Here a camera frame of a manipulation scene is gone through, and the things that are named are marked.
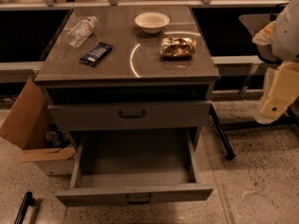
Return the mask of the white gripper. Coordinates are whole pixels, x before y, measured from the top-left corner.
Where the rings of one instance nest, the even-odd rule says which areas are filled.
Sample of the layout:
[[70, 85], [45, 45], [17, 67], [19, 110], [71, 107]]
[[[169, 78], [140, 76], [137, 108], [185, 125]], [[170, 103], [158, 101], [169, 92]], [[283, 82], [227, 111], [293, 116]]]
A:
[[[253, 38], [264, 59], [275, 59], [272, 36], [275, 22], [268, 23]], [[299, 62], [284, 61], [270, 77], [269, 89], [264, 93], [254, 119], [260, 124], [278, 120], [299, 97]]]

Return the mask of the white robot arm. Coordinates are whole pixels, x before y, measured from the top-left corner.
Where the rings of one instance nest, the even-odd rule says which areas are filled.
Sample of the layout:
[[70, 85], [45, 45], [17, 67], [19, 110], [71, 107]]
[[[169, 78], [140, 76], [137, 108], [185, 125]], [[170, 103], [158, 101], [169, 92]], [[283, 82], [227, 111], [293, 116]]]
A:
[[299, 0], [291, 0], [275, 21], [271, 21], [252, 41], [270, 45], [272, 54], [282, 60], [255, 115], [261, 124], [276, 121], [299, 97]]

